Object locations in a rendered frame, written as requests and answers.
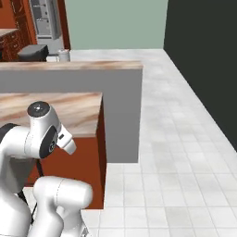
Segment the red-brown wooden cupboards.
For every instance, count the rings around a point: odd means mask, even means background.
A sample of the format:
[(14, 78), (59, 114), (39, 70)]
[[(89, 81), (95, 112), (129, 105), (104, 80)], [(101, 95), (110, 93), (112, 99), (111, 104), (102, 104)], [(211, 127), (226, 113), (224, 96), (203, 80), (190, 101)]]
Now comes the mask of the red-brown wooden cupboards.
[(29, 44), (36, 44), (29, 0), (0, 0), (1, 61), (17, 61)]

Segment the grey counter with wooden top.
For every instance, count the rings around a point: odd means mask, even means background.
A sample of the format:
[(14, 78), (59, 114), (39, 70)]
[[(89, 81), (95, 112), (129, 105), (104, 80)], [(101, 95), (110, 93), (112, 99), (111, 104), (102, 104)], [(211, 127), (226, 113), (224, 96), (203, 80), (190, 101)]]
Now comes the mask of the grey counter with wooden top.
[(138, 161), (142, 81), (139, 61), (0, 63), (0, 93), (101, 92), (109, 163)]

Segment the red-brown tall side panel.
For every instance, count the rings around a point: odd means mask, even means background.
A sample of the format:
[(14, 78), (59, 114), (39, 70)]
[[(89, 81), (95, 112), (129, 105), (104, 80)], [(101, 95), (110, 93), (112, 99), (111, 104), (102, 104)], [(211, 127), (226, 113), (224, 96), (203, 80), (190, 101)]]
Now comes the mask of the red-brown tall side panel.
[(65, 0), (57, 0), (58, 12), (60, 18), (60, 25), (62, 31), (63, 45), (65, 49), (70, 50), (70, 39), (69, 39), (69, 27), (67, 20), (67, 12), (65, 6)]

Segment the red-brown cabinet with wooden top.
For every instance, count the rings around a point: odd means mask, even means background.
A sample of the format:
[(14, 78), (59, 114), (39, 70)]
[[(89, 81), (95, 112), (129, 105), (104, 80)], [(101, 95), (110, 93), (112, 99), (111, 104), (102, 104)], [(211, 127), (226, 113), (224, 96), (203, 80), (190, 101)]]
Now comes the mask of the red-brown cabinet with wooden top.
[(0, 126), (11, 122), (30, 124), (28, 106), (45, 101), (56, 111), (60, 121), (72, 134), (77, 145), (69, 155), (56, 148), (52, 155), (41, 161), (46, 176), (58, 176), (84, 181), (94, 191), (91, 209), (104, 207), (106, 184), (106, 133), (104, 102), (100, 93), (57, 94), (0, 94)]

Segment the silver fridge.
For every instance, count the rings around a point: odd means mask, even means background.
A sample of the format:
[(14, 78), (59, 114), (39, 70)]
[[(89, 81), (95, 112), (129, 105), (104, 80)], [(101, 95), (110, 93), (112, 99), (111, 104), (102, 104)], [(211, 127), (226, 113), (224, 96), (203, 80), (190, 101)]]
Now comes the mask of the silver fridge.
[(57, 0), (29, 0), (38, 39), (57, 39), (60, 34)]

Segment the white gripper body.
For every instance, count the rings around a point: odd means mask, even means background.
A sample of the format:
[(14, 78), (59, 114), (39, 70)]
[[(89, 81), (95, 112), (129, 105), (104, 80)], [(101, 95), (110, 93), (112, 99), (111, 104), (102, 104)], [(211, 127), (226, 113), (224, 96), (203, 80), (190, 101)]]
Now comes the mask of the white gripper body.
[(73, 138), (71, 136), (69, 137), (65, 137), (63, 139), (63, 149), (69, 154), (69, 155), (72, 155), (76, 149), (77, 149), (77, 146), (73, 140)]

